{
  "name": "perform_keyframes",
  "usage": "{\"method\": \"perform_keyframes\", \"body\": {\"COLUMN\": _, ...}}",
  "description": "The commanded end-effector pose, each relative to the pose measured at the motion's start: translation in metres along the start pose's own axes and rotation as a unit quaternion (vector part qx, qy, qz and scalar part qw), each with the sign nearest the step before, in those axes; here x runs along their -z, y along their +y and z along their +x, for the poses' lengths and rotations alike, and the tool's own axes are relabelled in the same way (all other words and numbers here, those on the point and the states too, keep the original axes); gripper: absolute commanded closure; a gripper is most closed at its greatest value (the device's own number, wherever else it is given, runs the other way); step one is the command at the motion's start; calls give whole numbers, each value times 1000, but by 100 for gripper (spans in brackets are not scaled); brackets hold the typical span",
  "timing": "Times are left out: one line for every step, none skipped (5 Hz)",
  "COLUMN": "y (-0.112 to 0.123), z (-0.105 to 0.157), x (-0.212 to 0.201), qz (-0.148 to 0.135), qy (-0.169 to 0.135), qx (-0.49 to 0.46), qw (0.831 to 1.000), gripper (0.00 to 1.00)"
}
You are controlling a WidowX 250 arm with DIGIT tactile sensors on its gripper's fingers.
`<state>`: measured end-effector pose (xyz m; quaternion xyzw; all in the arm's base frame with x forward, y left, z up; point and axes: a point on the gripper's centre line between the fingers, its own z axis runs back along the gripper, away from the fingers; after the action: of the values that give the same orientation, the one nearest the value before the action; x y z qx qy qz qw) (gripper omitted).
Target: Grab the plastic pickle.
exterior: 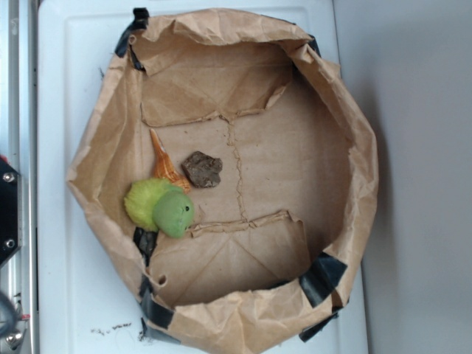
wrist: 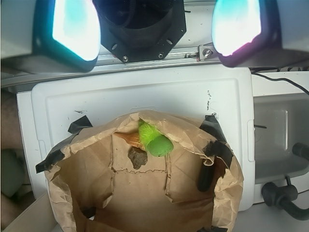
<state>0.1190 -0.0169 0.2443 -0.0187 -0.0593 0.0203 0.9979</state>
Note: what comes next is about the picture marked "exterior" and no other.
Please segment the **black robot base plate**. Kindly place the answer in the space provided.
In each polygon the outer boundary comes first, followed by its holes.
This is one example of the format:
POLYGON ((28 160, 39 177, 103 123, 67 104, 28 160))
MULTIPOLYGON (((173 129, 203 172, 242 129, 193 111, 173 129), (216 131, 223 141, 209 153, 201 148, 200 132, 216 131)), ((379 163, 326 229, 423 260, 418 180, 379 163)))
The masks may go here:
POLYGON ((21 247, 20 237, 20 174, 1 155, 1 267, 21 247))

